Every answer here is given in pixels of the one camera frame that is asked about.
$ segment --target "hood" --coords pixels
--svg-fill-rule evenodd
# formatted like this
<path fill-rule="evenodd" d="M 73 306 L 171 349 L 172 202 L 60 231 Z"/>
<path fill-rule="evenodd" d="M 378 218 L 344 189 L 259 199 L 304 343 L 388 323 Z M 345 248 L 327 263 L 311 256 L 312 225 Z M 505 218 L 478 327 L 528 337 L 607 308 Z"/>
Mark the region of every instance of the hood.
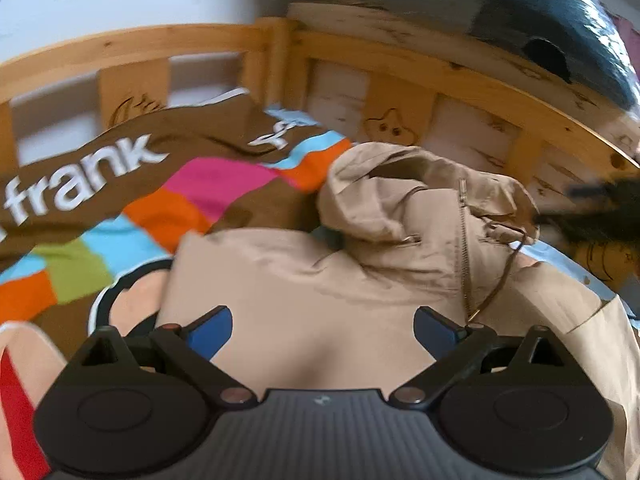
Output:
<path fill-rule="evenodd" d="M 366 142 L 331 166 L 318 197 L 322 224 L 366 242 L 402 244 L 408 232 L 402 211 L 422 190 L 458 190 L 466 181 L 466 205 L 473 216 L 492 223 L 492 237 L 503 243 L 532 244 L 538 228 L 531 196 L 517 180 L 472 170 L 417 146 Z M 424 211 L 424 214 L 437 214 Z"/>

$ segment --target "orange square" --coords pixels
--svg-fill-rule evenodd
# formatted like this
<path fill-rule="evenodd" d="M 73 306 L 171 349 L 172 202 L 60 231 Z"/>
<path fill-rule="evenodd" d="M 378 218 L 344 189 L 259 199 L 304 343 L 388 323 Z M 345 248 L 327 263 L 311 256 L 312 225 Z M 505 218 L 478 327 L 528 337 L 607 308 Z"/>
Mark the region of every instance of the orange square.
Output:
<path fill-rule="evenodd" d="M 171 254 L 175 254 L 180 238 L 187 231 L 204 234 L 211 227 L 211 222 L 196 206 L 163 188 L 131 202 L 123 213 Z"/>
<path fill-rule="evenodd" d="M 0 285 L 0 324 L 28 321 L 58 302 L 46 270 Z"/>
<path fill-rule="evenodd" d="M 309 193 L 317 191 L 324 184 L 334 160 L 351 146 L 349 139 L 343 139 L 321 152 L 307 153 L 295 168 L 277 171 L 299 190 Z"/>

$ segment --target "beige jacket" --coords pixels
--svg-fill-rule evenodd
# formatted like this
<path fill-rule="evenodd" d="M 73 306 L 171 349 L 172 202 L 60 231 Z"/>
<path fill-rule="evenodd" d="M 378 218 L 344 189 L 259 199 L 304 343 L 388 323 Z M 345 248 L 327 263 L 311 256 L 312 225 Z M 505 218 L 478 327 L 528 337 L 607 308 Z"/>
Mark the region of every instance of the beige jacket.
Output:
<path fill-rule="evenodd" d="M 372 386 L 388 394 L 433 362 L 413 338 L 416 308 L 465 324 L 500 281 L 507 243 L 538 234 L 535 206 L 515 180 L 376 142 L 335 161 L 318 209 L 344 235 L 343 250 L 283 230 L 186 236 L 158 323 L 185 324 L 227 304 L 233 333 L 213 362 L 259 394 Z M 505 335 L 551 326 L 617 407 L 601 471 L 637 477 L 640 352 L 619 299 L 602 307 L 548 264 L 516 264 L 478 321 Z"/>

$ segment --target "wooden slat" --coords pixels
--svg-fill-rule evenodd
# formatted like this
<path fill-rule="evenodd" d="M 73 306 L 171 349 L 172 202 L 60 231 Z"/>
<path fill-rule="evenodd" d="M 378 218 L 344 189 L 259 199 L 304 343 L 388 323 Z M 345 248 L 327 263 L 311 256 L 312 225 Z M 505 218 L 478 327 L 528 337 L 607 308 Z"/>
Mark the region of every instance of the wooden slat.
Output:
<path fill-rule="evenodd" d="M 581 244 L 573 260 L 617 292 L 635 271 L 637 257 L 634 250 L 621 244 Z"/>
<path fill-rule="evenodd" d="M 290 19 L 307 30 L 343 34 L 412 50 L 483 73 L 542 99 L 569 117 L 632 153 L 638 122 L 606 97 L 575 81 L 566 83 L 535 63 L 470 36 L 417 25 L 380 9 L 318 3 L 293 3 Z"/>
<path fill-rule="evenodd" d="M 520 132 L 511 144 L 502 172 L 528 186 L 540 164 L 544 147 L 545 141 L 539 136 L 527 131 Z"/>
<path fill-rule="evenodd" d="M 289 62 L 287 63 L 283 97 L 283 106 L 285 108 L 289 110 L 306 110 L 311 62 L 303 47 L 294 41 L 289 53 Z"/>
<path fill-rule="evenodd" d="M 166 107 L 169 60 L 155 59 L 98 72 L 100 116 L 107 130 L 128 119 Z"/>
<path fill-rule="evenodd" d="M 266 50 L 247 52 L 242 60 L 240 86 L 248 89 L 256 103 L 264 103 L 264 87 L 267 77 L 268 53 Z"/>
<path fill-rule="evenodd" d="M 253 25 L 161 25 L 75 38 L 0 64 L 0 102 L 47 84 L 122 64 L 183 54 L 250 52 L 266 47 Z"/>
<path fill-rule="evenodd" d="M 256 25 L 264 27 L 269 35 L 269 62 L 264 105 L 282 104 L 291 33 L 296 23 L 286 18 L 260 18 Z"/>
<path fill-rule="evenodd" d="M 431 122 L 436 96 L 433 90 L 373 73 L 362 110 L 360 133 L 379 142 L 419 144 Z"/>
<path fill-rule="evenodd" d="M 0 173 L 18 169 L 18 150 L 15 145 L 11 119 L 11 103 L 0 103 Z"/>
<path fill-rule="evenodd" d="M 485 110 L 575 156 L 601 176 L 638 173 L 635 161 L 594 131 L 541 100 L 478 72 L 346 36 L 297 32 L 294 42 L 298 58 L 392 75 Z"/>

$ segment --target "dark blue fabric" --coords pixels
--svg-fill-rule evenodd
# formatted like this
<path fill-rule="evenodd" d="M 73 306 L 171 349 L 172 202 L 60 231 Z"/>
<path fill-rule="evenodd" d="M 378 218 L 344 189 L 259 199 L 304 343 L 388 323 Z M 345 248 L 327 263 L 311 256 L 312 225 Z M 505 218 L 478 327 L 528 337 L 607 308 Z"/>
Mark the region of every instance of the dark blue fabric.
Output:
<path fill-rule="evenodd" d="M 458 342 L 453 330 L 420 309 L 414 316 L 414 335 L 436 361 L 451 352 Z"/>
<path fill-rule="evenodd" d="M 624 110 L 638 78 L 598 0 L 368 0 L 408 20 L 468 34 L 580 82 Z"/>

